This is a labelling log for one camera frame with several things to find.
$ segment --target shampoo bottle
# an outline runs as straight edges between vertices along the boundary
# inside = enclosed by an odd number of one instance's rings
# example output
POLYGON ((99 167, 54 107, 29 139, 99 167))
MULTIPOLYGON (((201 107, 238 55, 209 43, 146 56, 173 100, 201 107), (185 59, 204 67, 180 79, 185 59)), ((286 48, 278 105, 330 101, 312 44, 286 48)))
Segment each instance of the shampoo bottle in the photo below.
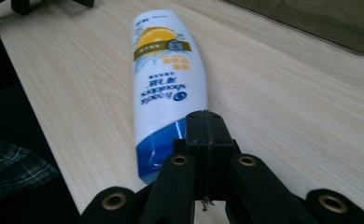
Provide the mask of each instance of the shampoo bottle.
POLYGON ((138 172, 148 184, 173 152, 174 139, 185 138, 185 116, 208 106, 200 53, 172 10, 133 20, 133 104, 138 172))

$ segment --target bottle label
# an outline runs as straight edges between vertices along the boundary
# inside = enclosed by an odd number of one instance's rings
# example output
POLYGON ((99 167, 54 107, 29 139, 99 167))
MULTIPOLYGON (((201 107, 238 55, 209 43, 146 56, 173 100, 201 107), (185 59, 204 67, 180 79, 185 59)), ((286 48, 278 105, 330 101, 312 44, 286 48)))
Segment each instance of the bottle label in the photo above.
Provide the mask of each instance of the bottle label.
POLYGON ((172 10, 143 13, 133 22, 135 143, 188 113, 207 108, 203 62, 172 10))

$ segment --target plaid fabric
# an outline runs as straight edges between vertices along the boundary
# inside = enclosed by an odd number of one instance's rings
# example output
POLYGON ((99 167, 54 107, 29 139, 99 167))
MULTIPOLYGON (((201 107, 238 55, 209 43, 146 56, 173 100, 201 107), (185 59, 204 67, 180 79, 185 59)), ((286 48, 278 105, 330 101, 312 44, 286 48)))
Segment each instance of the plaid fabric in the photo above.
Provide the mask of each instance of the plaid fabric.
POLYGON ((0 200, 37 188, 59 171, 34 152, 0 139, 0 200))

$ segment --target wood grain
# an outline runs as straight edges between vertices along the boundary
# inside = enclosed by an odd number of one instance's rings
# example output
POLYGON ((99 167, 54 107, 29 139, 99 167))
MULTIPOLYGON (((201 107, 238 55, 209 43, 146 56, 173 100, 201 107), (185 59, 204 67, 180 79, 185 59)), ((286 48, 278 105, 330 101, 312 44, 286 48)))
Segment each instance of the wood grain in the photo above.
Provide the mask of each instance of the wood grain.
MULTIPOLYGON (((339 191, 364 209, 364 57, 216 0, 48 1, 22 17, 0 5, 0 36, 78 210, 139 180, 133 145, 132 21, 173 9, 207 70, 210 110, 243 152, 295 194, 339 191)), ((227 223, 224 203, 195 223, 227 223)))

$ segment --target black bracket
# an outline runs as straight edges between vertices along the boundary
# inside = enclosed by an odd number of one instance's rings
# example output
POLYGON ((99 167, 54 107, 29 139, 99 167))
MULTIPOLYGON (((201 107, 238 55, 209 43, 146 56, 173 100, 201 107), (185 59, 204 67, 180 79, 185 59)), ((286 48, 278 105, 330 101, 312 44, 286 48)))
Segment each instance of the black bracket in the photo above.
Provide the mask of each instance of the black bracket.
POLYGON ((194 201, 205 211, 226 201, 230 223, 364 223, 364 211, 328 189, 292 194, 258 157, 241 153, 223 118, 210 111, 186 116, 186 139, 175 140, 157 180, 137 193, 114 187, 100 192, 80 224, 193 223, 194 201))
MULTIPOLYGON (((77 2, 85 7, 93 7, 94 6, 94 0, 73 0, 74 2, 77 2)), ((30 5, 30 0, 11 0, 11 8, 13 11, 21 14, 22 16, 27 15, 30 13, 33 9, 30 5)))

